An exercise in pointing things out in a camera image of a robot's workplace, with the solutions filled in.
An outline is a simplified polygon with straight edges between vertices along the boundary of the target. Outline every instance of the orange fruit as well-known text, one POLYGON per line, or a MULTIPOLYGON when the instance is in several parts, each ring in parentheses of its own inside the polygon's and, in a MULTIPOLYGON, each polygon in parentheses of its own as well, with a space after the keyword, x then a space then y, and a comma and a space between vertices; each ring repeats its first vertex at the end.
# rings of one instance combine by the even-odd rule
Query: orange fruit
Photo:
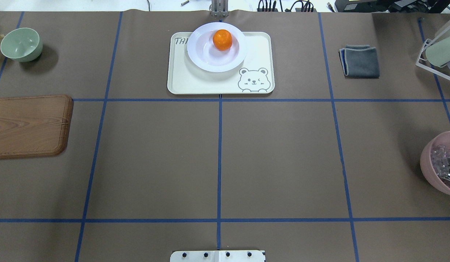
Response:
POLYGON ((212 37, 212 41, 214 42, 214 46, 218 50, 225 51, 232 47, 233 38, 230 32, 225 29, 220 29, 215 32, 214 36, 212 37))

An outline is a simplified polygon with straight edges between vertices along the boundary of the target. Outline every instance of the wood grain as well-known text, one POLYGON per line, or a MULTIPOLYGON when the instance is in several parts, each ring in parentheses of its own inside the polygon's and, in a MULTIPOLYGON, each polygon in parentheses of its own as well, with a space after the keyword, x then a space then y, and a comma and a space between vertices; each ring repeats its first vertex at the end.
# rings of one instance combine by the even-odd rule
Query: wood grain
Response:
POLYGON ((66 95, 0 98, 0 159, 63 152, 72 108, 66 95))

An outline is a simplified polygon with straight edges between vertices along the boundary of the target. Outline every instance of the cartoon bear face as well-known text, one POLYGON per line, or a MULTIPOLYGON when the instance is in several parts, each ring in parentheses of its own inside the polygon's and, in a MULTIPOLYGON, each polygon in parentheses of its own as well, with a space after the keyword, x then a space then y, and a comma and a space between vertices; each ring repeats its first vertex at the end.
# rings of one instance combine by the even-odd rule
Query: cartoon bear face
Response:
POLYGON ((243 92, 265 92, 270 88, 270 81, 267 79, 267 69, 259 68, 259 70, 240 69, 240 81, 238 87, 243 92))

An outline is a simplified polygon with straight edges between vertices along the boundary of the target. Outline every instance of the folded cloth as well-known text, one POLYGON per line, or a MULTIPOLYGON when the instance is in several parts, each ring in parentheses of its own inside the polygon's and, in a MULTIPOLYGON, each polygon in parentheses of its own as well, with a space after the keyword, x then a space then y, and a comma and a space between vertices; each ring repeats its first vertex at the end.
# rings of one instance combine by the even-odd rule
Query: folded cloth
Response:
POLYGON ((345 76, 378 78, 380 76, 377 50, 369 45, 347 45, 340 49, 345 76))

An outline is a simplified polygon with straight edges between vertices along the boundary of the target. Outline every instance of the green bowl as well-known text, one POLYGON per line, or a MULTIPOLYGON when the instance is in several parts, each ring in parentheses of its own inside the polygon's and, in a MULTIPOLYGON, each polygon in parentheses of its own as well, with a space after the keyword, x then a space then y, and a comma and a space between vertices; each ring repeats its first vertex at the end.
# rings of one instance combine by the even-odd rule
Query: green bowl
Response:
POLYGON ((6 57, 18 62, 29 62, 42 53, 39 34, 31 28, 18 28, 8 33, 0 44, 6 57))

